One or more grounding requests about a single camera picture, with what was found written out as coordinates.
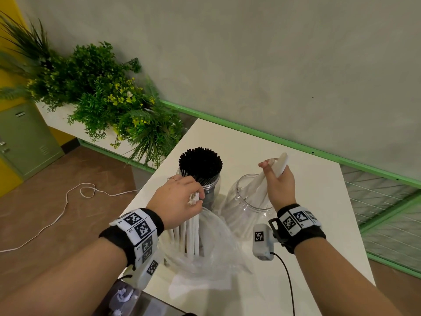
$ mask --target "black straw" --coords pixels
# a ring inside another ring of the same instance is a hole
[[[211,149],[188,149],[178,161],[183,176],[191,175],[201,185],[212,184],[222,170],[222,160]]]

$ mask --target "white planter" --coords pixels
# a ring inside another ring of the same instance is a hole
[[[117,134],[110,128],[106,131],[107,136],[105,138],[94,142],[92,138],[89,137],[89,135],[87,135],[87,133],[85,132],[84,124],[80,122],[74,122],[73,124],[69,124],[67,122],[67,116],[70,114],[73,114],[73,111],[74,111],[73,105],[66,104],[65,106],[58,107],[54,112],[49,112],[47,110],[47,105],[45,105],[45,103],[43,102],[37,102],[36,106],[48,126],[51,126],[62,132],[73,135],[77,138],[81,138],[84,141],[92,143],[103,149],[107,149],[110,152],[124,156],[125,158],[130,157],[130,155],[132,154],[131,150],[133,148],[127,141],[121,141],[121,144],[118,148],[114,148],[113,146],[110,145],[110,144],[115,143],[115,139],[117,137]],[[141,163],[144,163],[144,160],[145,160],[145,156],[143,156]],[[149,166],[156,168],[155,166],[153,166],[152,162],[149,162]]]

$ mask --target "green cabinet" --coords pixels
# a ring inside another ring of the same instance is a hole
[[[0,112],[0,158],[27,179],[64,155],[33,103]]]

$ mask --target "gray wall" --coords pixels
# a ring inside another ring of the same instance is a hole
[[[421,180],[421,0],[17,2],[62,53],[139,57],[166,100]]]

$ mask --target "white cable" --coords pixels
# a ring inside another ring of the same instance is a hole
[[[119,196],[119,195],[122,195],[122,194],[125,194],[125,193],[137,192],[137,191],[139,191],[139,190],[140,190],[140,189],[138,189],[138,190],[127,191],[127,192],[123,192],[123,193],[118,193],[118,194],[110,195],[110,194],[108,194],[107,192],[104,192],[104,191],[101,191],[101,190],[96,189],[96,188],[95,188],[95,184],[92,184],[92,183],[80,183],[80,184],[76,185],[74,188],[72,188],[71,190],[68,190],[68,191],[67,191],[67,193],[66,193],[66,204],[64,205],[63,212],[61,212],[61,214],[59,215],[59,217],[58,217],[58,218],[56,218],[54,222],[52,222],[50,225],[47,225],[47,226],[45,226],[44,228],[42,228],[42,229],[38,232],[38,234],[36,234],[34,237],[32,237],[32,238],[31,238],[30,240],[28,240],[26,243],[24,243],[24,244],[20,245],[20,246],[19,246],[19,247],[17,247],[17,248],[11,248],[10,250],[2,250],[2,251],[0,251],[0,253],[4,253],[4,252],[6,252],[6,251],[14,251],[14,250],[18,250],[18,249],[20,249],[21,247],[23,247],[24,245],[26,245],[26,244],[28,244],[30,241],[32,241],[32,240],[33,240],[35,237],[37,237],[39,234],[41,234],[41,232],[42,232],[43,230],[45,230],[46,228],[48,228],[48,227],[52,226],[55,222],[57,222],[57,221],[58,221],[58,220],[59,220],[59,219],[63,216],[64,212],[66,211],[66,206],[67,206],[67,204],[69,203],[69,200],[68,200],[68,198],[67,198],[67,195],[69,194],[69,192],[73,191],[75,188],[77,188],[77,187],[79,187],[79,186],[81,186],[81,185],[84,185],[84,184],[93,185],[93,187],[92,187],[92,186],[84,186],[84,187],[82,187],[82,188],[79,190],[80,194],[81,194],[83,197],[85,197],[85,198],[92,198],[93,196],[95,196],[95,191],[98,191],[98,192],[101,192],[101,193],[105,193],[105,194],[107,194],[108,196]],[[92,189],[92,190],[93,190],[93,194],[92,194],[92,196],[85,196],[85,195],[83,195],[82,190],[83,190],[84,188],[90,188],[90,189]]]

